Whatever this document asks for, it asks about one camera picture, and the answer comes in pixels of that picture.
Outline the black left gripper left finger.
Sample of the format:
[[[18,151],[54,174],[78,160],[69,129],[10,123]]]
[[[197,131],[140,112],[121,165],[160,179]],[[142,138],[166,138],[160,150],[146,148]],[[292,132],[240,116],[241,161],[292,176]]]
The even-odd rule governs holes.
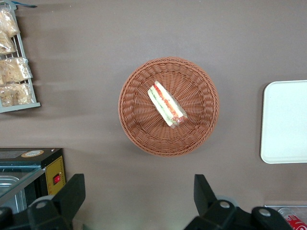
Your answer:
[[[52,199],[41,197],[27,210],[32,230],[71,230],[86,197],[85,179],[75,174]]]

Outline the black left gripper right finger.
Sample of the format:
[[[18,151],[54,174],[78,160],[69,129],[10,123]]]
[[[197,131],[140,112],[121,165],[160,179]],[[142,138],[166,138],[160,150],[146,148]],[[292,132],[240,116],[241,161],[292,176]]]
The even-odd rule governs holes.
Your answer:
[[[195,230],[250,230],[250,214],[230,201],[217,199],[205,176],[194,176]]]

